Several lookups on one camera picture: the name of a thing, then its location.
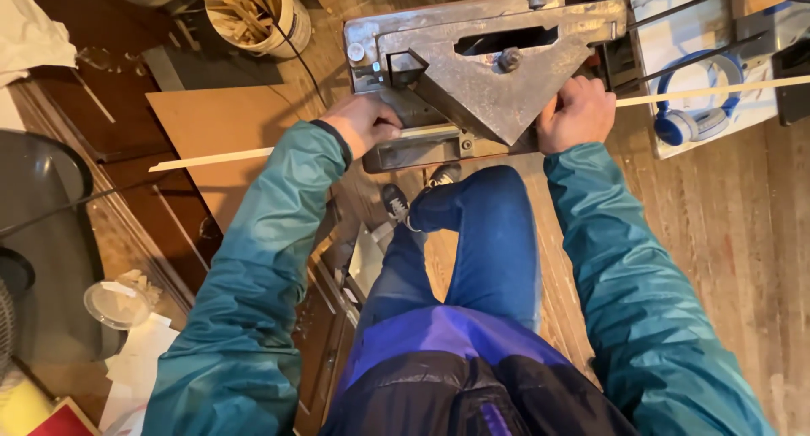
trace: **jacket sleeve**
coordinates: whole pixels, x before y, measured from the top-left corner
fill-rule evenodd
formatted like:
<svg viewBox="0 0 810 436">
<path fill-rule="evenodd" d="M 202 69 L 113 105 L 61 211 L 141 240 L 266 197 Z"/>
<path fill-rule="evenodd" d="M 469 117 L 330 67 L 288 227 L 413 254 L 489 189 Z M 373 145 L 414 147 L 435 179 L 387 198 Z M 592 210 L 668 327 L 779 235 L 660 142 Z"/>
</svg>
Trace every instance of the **jacket sleeve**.
<svg viewBox="0 0 810 436">
<path fill-rule="evenodd" d="M 291 433 L 300 355 L 290 334 L 338 141 L 293 125 L 278 141 L 211 262 L 186 328 L 158 361 L 143 434 Z"/>
<path fill-rule="evenodd" d="M 604 145 L 544 169 L 605 396 L 644 434 L 773 433 Z"/>
</svg>

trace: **sneaker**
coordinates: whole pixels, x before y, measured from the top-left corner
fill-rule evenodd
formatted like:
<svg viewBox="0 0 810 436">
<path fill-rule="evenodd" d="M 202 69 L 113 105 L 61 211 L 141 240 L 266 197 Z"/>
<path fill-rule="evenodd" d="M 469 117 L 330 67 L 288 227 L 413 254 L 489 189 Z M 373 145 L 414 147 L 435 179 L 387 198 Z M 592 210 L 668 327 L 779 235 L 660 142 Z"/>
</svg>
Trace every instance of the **sneaker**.
<svg viewBox="0 0 810 436">
<path fill-rule="evenodd" d="M 446 163 L 436 169 L 430 176 L 428 187 L 435 188 L 442 184 L 452 184 L 461 181 L 461 164 L 458 162 Z"/>
<path fill-rule="evenodd" d="M 398 223 L 403 223 L 408 218 L 408 198 L 405 192 L 400 190 L 396 184 L 389 183 L 382 187 L 380 191 L 382 203 L 386 206 L 386 211 L 391 219 Z"/>
</svg>

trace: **leg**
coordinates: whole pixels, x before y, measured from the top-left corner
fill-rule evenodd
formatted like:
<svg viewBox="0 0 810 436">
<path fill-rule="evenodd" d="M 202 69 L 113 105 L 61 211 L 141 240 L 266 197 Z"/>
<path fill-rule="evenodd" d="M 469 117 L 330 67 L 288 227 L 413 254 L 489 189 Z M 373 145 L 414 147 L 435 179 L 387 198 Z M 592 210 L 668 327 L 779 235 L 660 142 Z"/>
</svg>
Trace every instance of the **leg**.
<svg viewBox="0 0 810 436">
<path fill-rule="evenodd" d="M 382 271 L 369 292 L 357 323 L 355 339 L 363 331 L 411 309 L 440 305 L 424 269 L 424 242 L 428 234 L 412 232 L 399 224 L 382 260 Z"/>
<path fill-rule="evenodd" d="M 410 225 L 459 233 L 446 305 L 510 317 L 540 328 L 540 251 L 526 186 L 513 168 L 485 168 L 466 180 L 423 191 Z"/>
</svg>

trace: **wooden floor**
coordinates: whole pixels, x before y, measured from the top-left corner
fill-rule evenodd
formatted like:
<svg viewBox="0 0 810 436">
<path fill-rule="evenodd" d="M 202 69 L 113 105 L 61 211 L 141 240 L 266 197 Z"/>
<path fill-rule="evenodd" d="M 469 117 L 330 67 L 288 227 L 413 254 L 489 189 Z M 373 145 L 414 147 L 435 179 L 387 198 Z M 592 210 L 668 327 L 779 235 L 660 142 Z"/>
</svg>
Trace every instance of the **wooden floor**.
<svg viewBox="0 0 810 436">
<path fill-rule="evenodd" d="M 333 13 L 311 11 L 316 34 L 304 53 L 327 101 L 349 92 L 342 23 L 354 16 L 419 7 L 434 0 L 341 0 Z M 309 89 L 296 60 L 285 80 Z M 317 98 L 311 98 L 314 108 Z M 766 415 L 784 434 L 810 433 L 810 122 L 782 129 L 774 121 L 670 160 L 653 158 L 647 107 L 618 114 L 607 148 L 645 206 L 653 232 L 690 277 L 724 345 L 736 353 Z M 541 335 L 594 378 L 569 259 L 548 195 L 541 155 L 472 162 L 465 175 L 496 164 L 523 176 L 535 210 L 543 267 Z M 366 175 L 359 164 L 341 181 L 370 227 L 386 220 L 378 190 L 389 181 L 410 195 L 425 171 Z M 431 234 L 426 246 L 434 291 L 442 296 L 457 237 Z"/>
</svg>

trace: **headphones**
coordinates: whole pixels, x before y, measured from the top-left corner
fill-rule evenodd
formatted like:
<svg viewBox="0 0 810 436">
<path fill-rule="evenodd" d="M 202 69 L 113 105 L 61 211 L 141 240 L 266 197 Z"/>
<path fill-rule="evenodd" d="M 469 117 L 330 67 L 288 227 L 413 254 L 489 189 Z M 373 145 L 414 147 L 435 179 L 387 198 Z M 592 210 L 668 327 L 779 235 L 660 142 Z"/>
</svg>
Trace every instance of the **headphones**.
<svg viewBox="0 0 810 436">
<path fill-rule="evenodd" d="M 670 65 L 677 65 L 696 57 L 703 56 L 712 50 L 696 51 L 679 60 L 673 61 Z M 707 59 L 710 63 L 717 65 L 726 73 L 729 85 L 741 84 L 745 76 L 740 63 L 729 53 L 717 55 Z M 669 88 L 669 82 L 675 72 L 670 72 L 661 78 L 659 83 L 659 94 L 665 94 Z M 740 103 L 740 92 L 731 93 L 728 99 L 720 108 L 713 108 L 697 116 L 692 116 L 686 111 L 670 110 L 669 101 L 658 102 L 658 114 L 655 116 L 655 133 L 668 145 L 678 146 L 685 141 L 701 141 L 712 138 L 724 131 L 730 124 L 732 114 L 737 104 Z"/>
</svg>

